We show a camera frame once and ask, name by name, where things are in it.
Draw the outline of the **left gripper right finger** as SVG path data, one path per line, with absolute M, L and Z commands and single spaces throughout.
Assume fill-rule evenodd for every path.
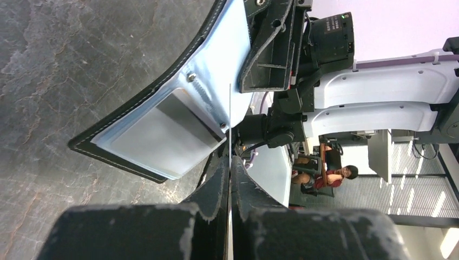
M 409 259 L 392 220 L 374 210 L 289 209 L 231 160 L 235 259 Z

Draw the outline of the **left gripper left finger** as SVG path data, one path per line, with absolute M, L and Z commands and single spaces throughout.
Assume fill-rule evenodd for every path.
M 226 259 L 230 161 L 184 201 L 64 211 L 38 259 Z

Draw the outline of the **white card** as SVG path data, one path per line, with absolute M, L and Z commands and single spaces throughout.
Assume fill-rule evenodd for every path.
M 231 166 L 232 166 L 232 122 L 231 122 L 231 98 L 232 84 L 229 84 L 228 101 L 228 228 L 227 228 L 227 259 L 233 260 L 233 226 L 232 226 L 232 202 L 231 202 Z

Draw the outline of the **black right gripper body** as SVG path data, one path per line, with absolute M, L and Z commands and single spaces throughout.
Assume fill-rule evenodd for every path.
M 355 57 L 355 34 L 351 12 L 325 18 L 310 17 L 312 1 L 294 1 L 294 11 L 301 16 L 298 48 L 293 54 L 288 89 L 301 80 L 353 66 Z

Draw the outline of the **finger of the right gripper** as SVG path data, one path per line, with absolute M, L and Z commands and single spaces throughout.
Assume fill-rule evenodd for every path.
M 242 93 L 289 88 L 294 1 L 245 1 L 251 48 L 239 74 Z

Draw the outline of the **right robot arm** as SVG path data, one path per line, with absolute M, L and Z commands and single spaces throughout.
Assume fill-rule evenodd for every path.
M 350 12 L 309 17 L 311 1 L 245 1 L 252 43 L 242 93 L 274 92 L 266 115 L 237 126 L 245 145 L 408 131 L 419 144 L 458 142 L 458 38 L 418 55 L 356 62 Z

